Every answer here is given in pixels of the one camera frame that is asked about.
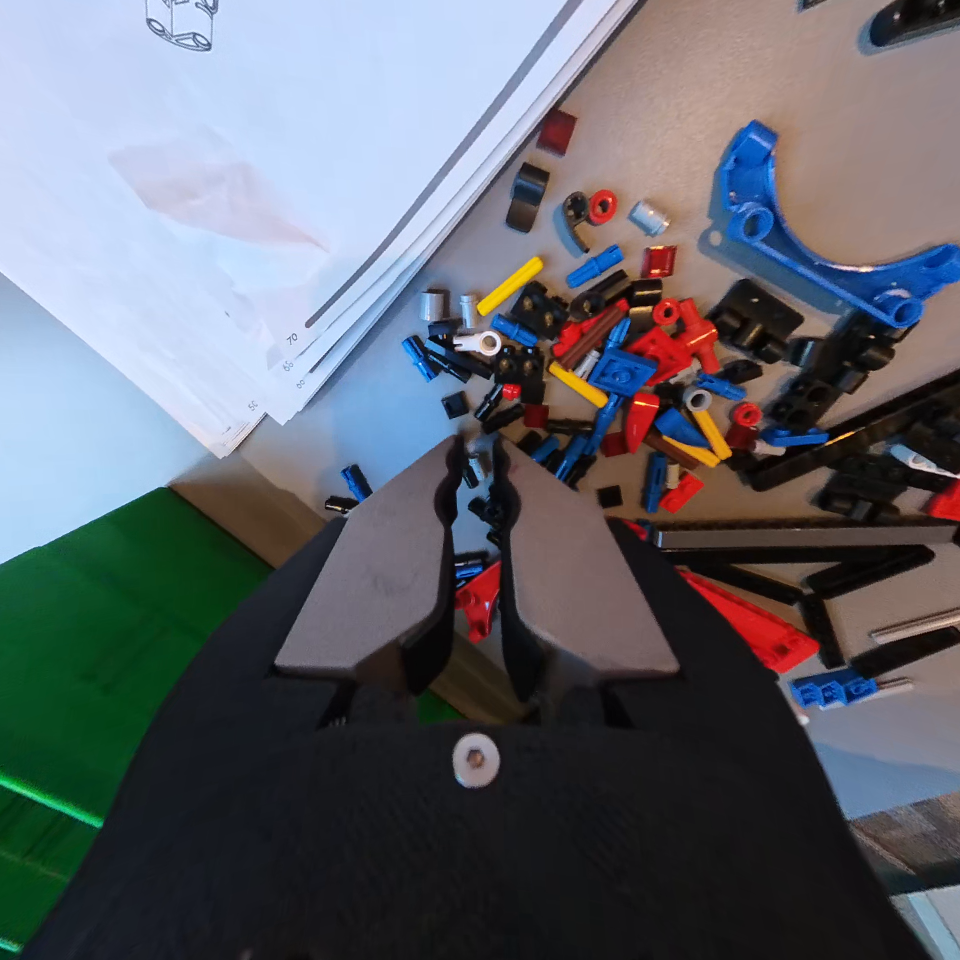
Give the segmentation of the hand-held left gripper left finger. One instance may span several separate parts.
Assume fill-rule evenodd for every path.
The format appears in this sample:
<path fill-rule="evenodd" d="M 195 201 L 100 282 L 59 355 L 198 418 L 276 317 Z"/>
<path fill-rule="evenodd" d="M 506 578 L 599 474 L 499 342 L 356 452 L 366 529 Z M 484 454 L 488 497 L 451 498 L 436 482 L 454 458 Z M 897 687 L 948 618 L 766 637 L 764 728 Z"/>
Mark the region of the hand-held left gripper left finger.
<path fill-rule="evenodd" d="M 445 438 L 342 523 L 274 660 L 280 674 L 422 693 L 452 650 L 460 438 Z"/>

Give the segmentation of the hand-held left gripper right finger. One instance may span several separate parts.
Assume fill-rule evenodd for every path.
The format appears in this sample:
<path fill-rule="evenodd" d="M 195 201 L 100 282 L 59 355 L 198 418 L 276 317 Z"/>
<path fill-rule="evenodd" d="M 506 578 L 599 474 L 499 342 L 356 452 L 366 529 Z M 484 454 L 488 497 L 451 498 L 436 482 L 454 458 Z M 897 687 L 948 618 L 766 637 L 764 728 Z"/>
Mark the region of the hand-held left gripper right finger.
<path fill-rule="evenodd" d="M 509 440 L 492 454 L 501 650 L 517 699 L 676 677 L 678 659 L 600 508 Z"/>

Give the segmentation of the pile of small lego pieces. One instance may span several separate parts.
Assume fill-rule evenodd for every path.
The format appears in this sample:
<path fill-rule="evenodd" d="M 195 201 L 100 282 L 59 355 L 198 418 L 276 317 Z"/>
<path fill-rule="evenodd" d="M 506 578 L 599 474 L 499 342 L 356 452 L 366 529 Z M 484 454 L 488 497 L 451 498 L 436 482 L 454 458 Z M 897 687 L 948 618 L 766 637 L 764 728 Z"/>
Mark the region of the pile of small lego pieces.
<path fill-rule="evenodd" d="M 421 315 L 427 338 L 413 334 L 402 341 L 404 353 L 427 379 L 440 371 L 467 382 L 489 380 L 491 389 L 475 410 L 476 424 L 498 409 L 525 405 L 525 416 L 546 413 L 545 378 L 562 383 L 597 409 L 594 421 L 574 424 L 569 444 L 559 452 L 553 474 L 569 486 L 570 474 L 594 461 L 610 422 L 627 409 L 624 440 L 634 451 L 650 431 L 662 431 L 666 452 L 683 458 L 694 454 L 715 464 L 731 455 L 726 439 L 707 413 L 713 394 L 740 402 L 732 414 L 736 432 L 746 434 L 762 418 L 744 391 L 721 375 L 714 354 L 718 333 L 701 317 L 692 300 L 660 301 L 657 279 L 629 286 L 608 298 L 605 283 L 589 318 L 550 294 L 534 277 L 544 263 L 534 257 L 486 299 L 468 296 L 462 318 L 444 318 L 444 291 L 423 295 Z M 540 446 L 526 453 L 540 466 L 557 450 L 558 437 L 535 437 Z M 487 524 L 500 521 L 492 494 L 476 499 L 471 509 Z"/>

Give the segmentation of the grey desk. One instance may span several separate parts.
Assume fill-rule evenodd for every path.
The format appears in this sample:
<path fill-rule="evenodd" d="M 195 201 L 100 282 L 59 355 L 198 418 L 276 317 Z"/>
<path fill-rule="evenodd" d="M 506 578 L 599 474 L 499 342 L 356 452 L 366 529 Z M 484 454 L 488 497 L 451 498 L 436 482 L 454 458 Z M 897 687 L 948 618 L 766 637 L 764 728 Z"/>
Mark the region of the grey desk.
<path fill-rule="evenodd" d="M 557 204 L 572 190 L 610 186 L 621 210 L 647 199 L 676 244 L 668 297 L 710 310 L 744 277 L 798 309 L 800 337 L 829 336 L 846 311 L 723 235 L 714 175 L 738 130 L 758 119 L 779 133 L 777 192 L 802 242 L 829 259 L 872 263 L 958 245 L 958 29 L 868 53 L 871 20 L 887 2 L 646 2 L 570 91 L 578 118 L 564 159 L 544 160 L 549 193 L 531 234 L 506 215 L 518 155 L 487 188 L 309 406 L 284 426 L 264 421 L 229 458 L 207 458 L 174 490 L 272 566 L 320 529 L 339 470 L 357 463 L 386 482 L 452 426 L 401 342 L 431 287 L 486 294 L 540 255 L 542 282 L 563 285 L 570 247 Z M 893 361 L 824 418 L 833 425 L 958 369 L 958 283 L 927 304 Z M 847 656 L 870 631 L 958 606 L 958 547 L 924 568 L 830 604 Z M 909 671 L 911 687 L 811 715 L 809 732 L 868 856 L 894 890 L 958 882 L 958 649 Z"/>

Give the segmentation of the red flat lego panel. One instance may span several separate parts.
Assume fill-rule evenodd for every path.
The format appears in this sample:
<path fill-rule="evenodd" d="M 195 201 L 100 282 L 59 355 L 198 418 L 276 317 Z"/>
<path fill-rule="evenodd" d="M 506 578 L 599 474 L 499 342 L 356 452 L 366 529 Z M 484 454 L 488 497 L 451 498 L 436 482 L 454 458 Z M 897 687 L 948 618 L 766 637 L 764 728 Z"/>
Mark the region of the red flat lego panel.
<path fill-rule="evenodd" d="M 679 574 L 738 632 L 762 665 L 777 675 L 819 654 L 817 640 L 782 618 L 695 573 L 680 570 Z"/>

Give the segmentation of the blue small lego brick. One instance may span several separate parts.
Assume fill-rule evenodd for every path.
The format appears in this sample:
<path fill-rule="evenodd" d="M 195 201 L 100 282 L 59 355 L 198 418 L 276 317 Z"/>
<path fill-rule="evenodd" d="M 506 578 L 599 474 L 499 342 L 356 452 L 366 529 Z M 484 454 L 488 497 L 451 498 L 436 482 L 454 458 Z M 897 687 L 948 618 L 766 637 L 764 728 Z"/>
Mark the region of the blue small lego brick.
<path fill-rule="evenodd" d="M 822 711 L 858 703 L 877 694 L 880 688 L 876 679 L 866 678 L 852 667 L 792 678 L 788 687 L 800 708 Z"/>

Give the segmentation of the green plastic bin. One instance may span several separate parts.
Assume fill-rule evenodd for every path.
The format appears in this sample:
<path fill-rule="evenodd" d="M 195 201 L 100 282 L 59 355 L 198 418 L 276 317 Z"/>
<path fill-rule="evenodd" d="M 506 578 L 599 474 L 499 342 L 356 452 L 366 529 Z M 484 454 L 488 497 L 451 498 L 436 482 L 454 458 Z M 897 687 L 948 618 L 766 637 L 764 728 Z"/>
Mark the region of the green plastic bin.
<path fill-rule="evenodd" d="M 423 895 L 386 891 L 334 814 L 361 722 L 405 689 L 285 676 L 278 650 L 329 547 L 267 565 L 155 490 L 2 564 L 2 939 L 27 958 L 417 958 Z M 333 758 L 322 745 L 334 739 Z"/>

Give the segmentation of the heap of long black beams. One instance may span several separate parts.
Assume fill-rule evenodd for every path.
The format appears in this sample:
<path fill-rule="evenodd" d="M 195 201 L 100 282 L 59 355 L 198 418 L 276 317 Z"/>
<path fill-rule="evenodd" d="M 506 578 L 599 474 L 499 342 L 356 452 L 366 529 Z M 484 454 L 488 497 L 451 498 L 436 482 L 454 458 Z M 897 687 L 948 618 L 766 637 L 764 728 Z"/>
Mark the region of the heap of long black beams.
<path fill-rule="evenodd" d="M 796 338 L 798 367 L 762 410 L 763 430 L 715 469 L 699 494 L 652 521 L 673 563 L 708 598 L 765 599 L 798 614 L 827 669 L 846 665 L 829 604 L 918 570 L 933 544 L 958 542 L 958 369 L 821 429 L 837 404 L 891 373 L 908 335 L 854 313 L 823 338 Z"/>

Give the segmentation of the grey lego axle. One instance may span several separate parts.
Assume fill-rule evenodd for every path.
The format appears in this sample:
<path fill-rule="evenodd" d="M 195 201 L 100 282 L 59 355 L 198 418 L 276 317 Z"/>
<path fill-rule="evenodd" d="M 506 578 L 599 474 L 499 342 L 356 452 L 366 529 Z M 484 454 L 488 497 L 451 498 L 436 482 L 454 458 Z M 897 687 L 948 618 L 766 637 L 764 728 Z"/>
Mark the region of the grey lego axle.
<path fill-rule="evenodd" d="M 953 629 L 958 627 L 959 622 L 960 609 L 957 606 L 890 626 L 870 630 L 869 638 L 875 644 L 887 644 L 937 631 Z"/>

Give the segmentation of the lego instruction booklet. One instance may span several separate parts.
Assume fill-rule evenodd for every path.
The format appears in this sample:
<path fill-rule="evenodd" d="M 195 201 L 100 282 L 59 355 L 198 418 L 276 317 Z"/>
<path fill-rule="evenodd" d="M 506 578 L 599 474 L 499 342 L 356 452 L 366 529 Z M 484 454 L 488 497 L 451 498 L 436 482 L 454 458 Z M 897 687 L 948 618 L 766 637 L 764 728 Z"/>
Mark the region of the lego instruction booklet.
<path fill-rule="evenodd" d="M 218 457 L 287 423 L 635 2 L 2 2 L 2 274 Z"/>

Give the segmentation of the blue curved lego arch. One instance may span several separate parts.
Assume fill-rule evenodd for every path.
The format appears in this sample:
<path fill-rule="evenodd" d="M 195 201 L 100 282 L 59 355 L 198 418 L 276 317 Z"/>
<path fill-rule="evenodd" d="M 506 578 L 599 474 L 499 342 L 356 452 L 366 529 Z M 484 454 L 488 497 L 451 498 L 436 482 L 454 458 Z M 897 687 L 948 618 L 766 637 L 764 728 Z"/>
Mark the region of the blue curved lego arch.
<path fill-rule="evenodd" d="M 927 302 L 959 281 L 959 248 L 930 246 L 872 265 L 845 265 L 807 247 L 786 221 L 776 181 L 779 134 L 760 120 L 742 127 L 718 166 L 726 237 L 744 244 L 836 301 L 894 330 L 908 330 Z"/>

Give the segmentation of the black curved lego panel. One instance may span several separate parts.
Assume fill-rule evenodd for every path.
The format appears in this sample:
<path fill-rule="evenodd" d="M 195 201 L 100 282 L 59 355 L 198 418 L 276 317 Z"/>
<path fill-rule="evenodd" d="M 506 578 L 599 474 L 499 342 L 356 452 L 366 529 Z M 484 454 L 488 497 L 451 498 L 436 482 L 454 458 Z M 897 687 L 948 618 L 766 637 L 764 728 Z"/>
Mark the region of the black curved lego panel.
<path fill-rule="evenodd" d="M 868 39 L 876 49 L 933 37 L 959 26 L 959 1 L 893 1 L 871 19 Z"/>

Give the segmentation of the black lego bracket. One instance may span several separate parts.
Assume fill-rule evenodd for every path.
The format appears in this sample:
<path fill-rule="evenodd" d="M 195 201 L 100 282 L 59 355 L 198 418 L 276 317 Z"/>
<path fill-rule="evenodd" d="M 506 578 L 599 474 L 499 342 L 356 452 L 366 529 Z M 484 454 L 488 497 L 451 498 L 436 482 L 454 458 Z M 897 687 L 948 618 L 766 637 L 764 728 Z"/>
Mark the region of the black lego bracket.
<path fill-rule="evenodd" d="M 764 364 L 786 359 L 788 341 L 804 322 L 791 307 L 749 278 L 735 282 L 707 312 L 718 339 Z"/>

